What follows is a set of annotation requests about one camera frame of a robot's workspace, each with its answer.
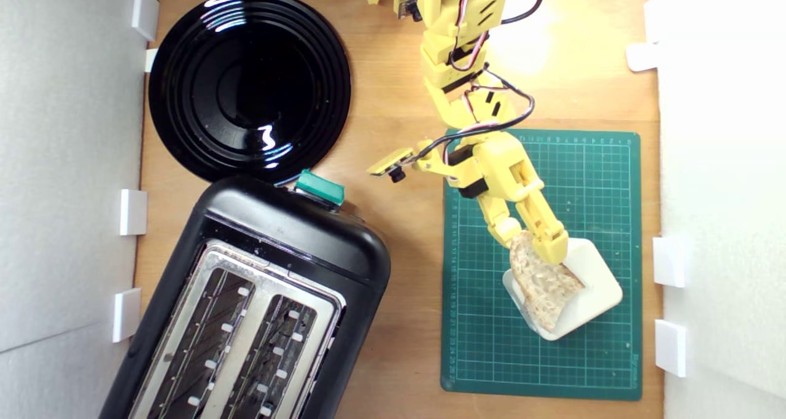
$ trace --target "bread slice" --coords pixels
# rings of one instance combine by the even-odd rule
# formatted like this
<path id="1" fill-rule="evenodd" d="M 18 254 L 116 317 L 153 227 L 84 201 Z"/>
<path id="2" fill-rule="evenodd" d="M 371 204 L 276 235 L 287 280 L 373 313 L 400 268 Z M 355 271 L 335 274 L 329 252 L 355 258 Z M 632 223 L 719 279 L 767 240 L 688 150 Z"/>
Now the bread slice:
<path id="1" fill-rule="evenodd" d="M 510 246 L 510 268 L 524 295 L 530 319 L 554 332 L 559 314 L 584 284 L 562 264 L 545 262 L 535 253 L 532 234 L 523 231 Z"/>

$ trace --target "black plate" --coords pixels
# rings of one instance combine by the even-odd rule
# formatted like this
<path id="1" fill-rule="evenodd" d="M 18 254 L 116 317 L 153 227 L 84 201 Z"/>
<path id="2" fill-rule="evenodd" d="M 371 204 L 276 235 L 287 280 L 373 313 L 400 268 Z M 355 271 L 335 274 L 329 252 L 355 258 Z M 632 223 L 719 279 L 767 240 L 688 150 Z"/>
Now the black plate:
<path id="1" fill-rule="evenodd" d="M 346 54 L 298 0 L 208 0 L 163 39 L 150 74 L 155 130 L 207 181 L 291 181 L 338 139 L 350 104 Z"/>

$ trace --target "toaster slot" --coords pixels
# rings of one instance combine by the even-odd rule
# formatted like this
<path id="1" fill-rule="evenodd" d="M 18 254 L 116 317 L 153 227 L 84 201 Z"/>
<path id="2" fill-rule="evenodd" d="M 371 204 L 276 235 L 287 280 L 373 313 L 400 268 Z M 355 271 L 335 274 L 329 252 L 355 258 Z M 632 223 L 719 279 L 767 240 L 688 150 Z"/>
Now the toaster slot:
<path id="1" fill-rule="evenodd" d="M 311 307 L 273 296 L 222 419 L 272 417 L 276 413 L 295 366 L 301 358 L 306 363 L 314 360 L 314 356 L 302 354 L 316 316 Z"/>
<path id="2" fill-rule="evenodd" d="M 149 418 L 194 417 L 221 365 L 254 285 L 221 268 L 211 272 L 177 349 L 165 354 L 168 371 Z"/>

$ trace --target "white wall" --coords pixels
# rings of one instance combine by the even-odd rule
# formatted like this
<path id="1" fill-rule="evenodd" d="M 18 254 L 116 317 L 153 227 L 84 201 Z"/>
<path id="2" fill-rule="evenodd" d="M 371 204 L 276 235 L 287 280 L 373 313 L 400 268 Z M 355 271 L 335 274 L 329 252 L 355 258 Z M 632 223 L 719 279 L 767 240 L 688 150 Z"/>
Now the white wall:
<path id="1" fill-rule="evenodd" d="M 127 344 L 118 235 L 137 189 L 146 42 L 132 0 L 0 0 L 0 417 L 95 417 Z"/>
<path id="2" fill-rule="evenodd" d="M 666 418 L 786 417 L 786 4 L 657 0 L 663 236 L 688 252 Z"/>

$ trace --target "white bracket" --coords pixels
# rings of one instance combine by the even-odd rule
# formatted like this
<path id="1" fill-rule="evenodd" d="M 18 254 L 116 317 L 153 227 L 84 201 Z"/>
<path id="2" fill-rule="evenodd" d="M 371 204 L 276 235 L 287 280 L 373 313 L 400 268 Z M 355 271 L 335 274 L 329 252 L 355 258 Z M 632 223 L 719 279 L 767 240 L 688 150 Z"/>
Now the white bracket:
<path id="1" fill-rule="evenodd" d="M 652 271 L 655 282 L 685 287 L 685 245 L 674 238 L 652 238 Z"/>
<path id="2" fill-rule="evenodd" d="M 131 27 L 147 41 L 154 41 L 158 32 L 158 0 L 134 0 Z"/>
<path id="3" fill-rule="evenodd" d="M 123 189 L 120 193 L 120 235 L 147 232 L 147 192 Z"/>
<path id="4" fill-rule="evenodd" d="M 657 0 L 644 4 L 646 43 L 629 44 L 625 50 L 628 67 L 634 72 L 655 69 L 660 63 L 658 42 L 663 34 L 663 15 Z"/>
<path id="5" fill-rule="evenodd" d="M 145 55 L 145 73 L 149 74 L 152 70 L 152 62 L 155 61 L 155 56 L 158 54 L 158 47 L 155 49 L 148 49 Z"/>
<path id="6" fill-rule="evenodd" d="M 685 377 L 687 349 L 685 327 L 655 320 L 655 365 L 676 377 Z"/>
<path id="7" fill-rule="evenodd" d="M 131 288 L 115 295 L 112 342 L 118 343 L 134 335 L 139 327 L 141 288 Z"/>

